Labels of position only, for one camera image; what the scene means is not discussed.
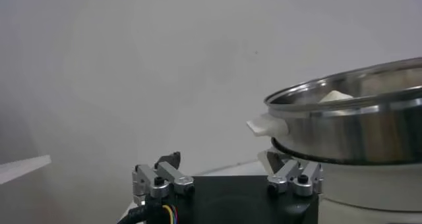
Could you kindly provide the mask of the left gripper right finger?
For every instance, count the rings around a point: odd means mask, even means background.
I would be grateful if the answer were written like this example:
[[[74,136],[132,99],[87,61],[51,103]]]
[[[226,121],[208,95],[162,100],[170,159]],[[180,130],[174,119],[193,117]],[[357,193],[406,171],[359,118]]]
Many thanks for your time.
[[[323,170],[321,164],[299,161],[289,155],[266,151],[266,172],[271,196],[292,191],[296,196],[322,193]]]

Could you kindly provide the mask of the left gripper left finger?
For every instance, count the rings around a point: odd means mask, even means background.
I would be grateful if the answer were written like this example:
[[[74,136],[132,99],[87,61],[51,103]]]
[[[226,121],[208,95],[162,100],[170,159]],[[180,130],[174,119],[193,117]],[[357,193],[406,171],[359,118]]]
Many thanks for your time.
[[[191,197],[195,193],[195,180],[179,171],[181,153],[173,152],[161,156],[153,167],[135,165],[132,171],[133,202],[141,206],[147,197],[163,199],[176,195]]]

